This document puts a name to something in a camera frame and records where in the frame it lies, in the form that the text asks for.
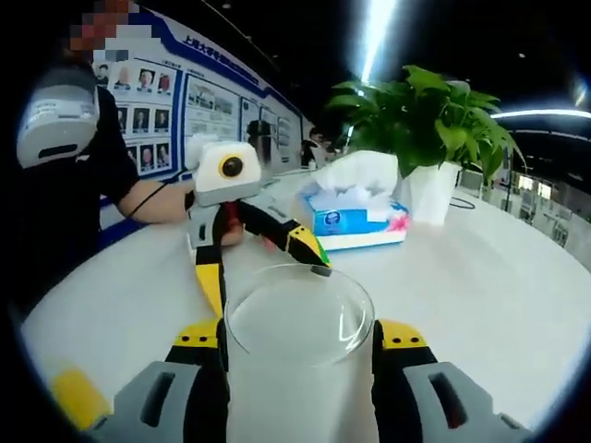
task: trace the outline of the window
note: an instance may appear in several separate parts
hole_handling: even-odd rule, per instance
[[[523,189],[532,190],[534,188],[534,180],[524,175],[519,176],[519,187]]]
[[[543,198],[547,198],[549,200],[550,196],[552,195],[552,188],[548,185],[540,183],[537,185],[537,193]]]

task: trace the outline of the clear glass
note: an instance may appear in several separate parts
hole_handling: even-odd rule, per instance
[[[228,442],[374,440],[374,307],[360,284],[309,265],[266,268],[230,295],[224,321]]]

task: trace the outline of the robotic arm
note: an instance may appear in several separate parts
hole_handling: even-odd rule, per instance
[[[187,143],[186,167],[196,168],[195,204],[188,210],[189,243],[197,280],[217,317],[225,304],[221,239],[222,204],[236,202],[247,231],[262,234],[296,260],[329,271],[331,263],[316,236],[277,208],[265,193],[257,152],[248,143],[195,135]]]
[[[381,443],[523,443],[531,437],[425,339],[378,320],[371,390]],[[165,362],[154,362],[115,396],[115,414],[86,431],[96,442],[225,443],[230,390],[222,320],[183,330]]]

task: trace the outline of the tissue box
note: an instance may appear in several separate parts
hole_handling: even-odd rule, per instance
[[[346,192],[322,195],[326,191],[312,183],[295,197],[295,217],[319,238],[325,250],[397,244],[406,238],[407,208],[390,200],[376,206],[364,198],[340,198]],[[320,200],[322,204],[315,207]]]

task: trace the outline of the camera lens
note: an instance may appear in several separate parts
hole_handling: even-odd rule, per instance
[[[242,172],[243,163],[238,157],[230,157],[223,162],[222,174],[226,177],[236,177]]]

